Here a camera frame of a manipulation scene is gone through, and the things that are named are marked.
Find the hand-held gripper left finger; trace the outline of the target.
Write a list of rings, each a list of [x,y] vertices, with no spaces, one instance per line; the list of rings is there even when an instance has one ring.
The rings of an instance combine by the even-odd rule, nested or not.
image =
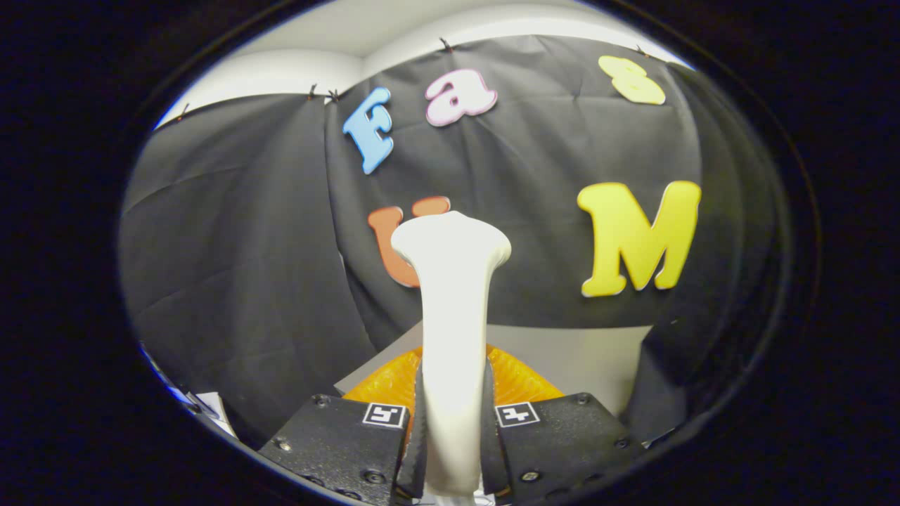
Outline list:
[[[342,396],[316,394],[260,454],[345,500],[411,505],[425,481],[422,351],[380,366]]]

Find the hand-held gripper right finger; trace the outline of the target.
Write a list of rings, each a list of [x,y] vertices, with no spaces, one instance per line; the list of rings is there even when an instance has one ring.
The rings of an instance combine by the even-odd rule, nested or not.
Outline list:
[[[499,503],[565,503],[616,481],[644,445],[593,394],[563,394],[487,348],[481,468]]]

